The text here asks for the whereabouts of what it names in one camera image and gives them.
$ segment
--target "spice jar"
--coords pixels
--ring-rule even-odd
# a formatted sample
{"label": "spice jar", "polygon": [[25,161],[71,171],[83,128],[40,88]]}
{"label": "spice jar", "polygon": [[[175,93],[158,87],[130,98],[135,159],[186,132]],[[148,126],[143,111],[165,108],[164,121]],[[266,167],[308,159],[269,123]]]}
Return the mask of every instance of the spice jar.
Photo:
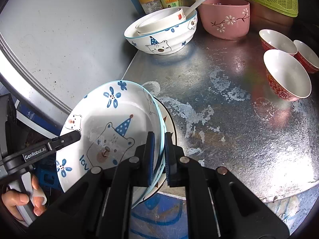
{"label": "spice jar", "polygon": [[160,0],[139,0],[146,14],[163,9]]}

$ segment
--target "finger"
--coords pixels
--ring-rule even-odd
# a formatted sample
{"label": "finger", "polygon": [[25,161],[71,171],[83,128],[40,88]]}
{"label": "finger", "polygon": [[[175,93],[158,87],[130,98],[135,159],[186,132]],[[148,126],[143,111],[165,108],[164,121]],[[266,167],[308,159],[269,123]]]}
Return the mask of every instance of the finger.
{"label": "finger", "polygon": [[35,207],[41,207],[44,197],[33,197],[33,202]]}
{"label": "finger", "polygon": [[9,212],[17,219],[23,221],[23,218],[16,206],[23,206],[29,202],[29,197],[26,194],[18,193],[17,191],[7,191],[1,195],[4,205]]}
{"label": "finger", "polygon": [[37,215],[37,216],[41,216],[44,211],[46,211],[46,207],[44,205],[41,205],[41,207],[34,207],[33,212]]}
{"label": "finger", "polygon": [[31,184],[32,184],[32,187],[34,189],[36,189],[36,190],[39,189],[39,181],[38,181],[38,178],[35,175],[32,175]]}

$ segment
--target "red patterned bowl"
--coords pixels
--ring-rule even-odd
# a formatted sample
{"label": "red patterned bowl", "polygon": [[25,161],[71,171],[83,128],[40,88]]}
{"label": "red patterned bowl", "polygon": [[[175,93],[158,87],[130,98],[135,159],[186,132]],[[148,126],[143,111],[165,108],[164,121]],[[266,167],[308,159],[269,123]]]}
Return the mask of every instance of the red patterned bowl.
{"label": "red patterned bowl", "polygon": [[261,38],[261,45],[264,50],[278,49],[282,50],[292,56],[297,54],[297,48],[295,44],[280,32],[271,29],[262,29],[259,31],[259,36]]}
{"label": "red patterned bowl", "polygon": [[288,53],[271,49],[264,54],[268,83],[279,98],[297,101],[311,93],[309,75],[297,59]]}
{"label": "red patterned bowl", "polygon": [[294,40],[298,50],[295,58],[302,64],[308,73],[316,73],[319,70],[319,58],[313,50],[305,43]]}

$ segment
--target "spoon handle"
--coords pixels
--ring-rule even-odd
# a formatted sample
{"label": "spoon handle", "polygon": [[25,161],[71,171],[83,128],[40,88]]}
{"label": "spoon handle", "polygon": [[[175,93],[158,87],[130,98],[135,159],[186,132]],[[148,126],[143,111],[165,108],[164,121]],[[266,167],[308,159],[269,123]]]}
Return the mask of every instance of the spoon handle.
{"label": "spoon handle", "polygon": [[186,11],[184,12],[185,17],[187,18],[187,16],[194,11],[198,6],[200,6],[203,2],[205,2],[206,0],[196,0],[196,2]]}

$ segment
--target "metal table surface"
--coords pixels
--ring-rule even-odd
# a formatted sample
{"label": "metal table surface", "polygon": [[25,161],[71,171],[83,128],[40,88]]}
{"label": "metal table surface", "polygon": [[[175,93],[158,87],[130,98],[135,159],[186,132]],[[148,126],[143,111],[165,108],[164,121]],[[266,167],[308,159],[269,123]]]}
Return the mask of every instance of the metal table surface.
{"label": "metal table surface", "polygon": [[318,183],[318,92],[279,99],[266,80],[257,33],[229,41],[198,28],[172,55],[138,51],[124,76],[173,116],[178,145],[209,168],[225,166],[262,201]]}

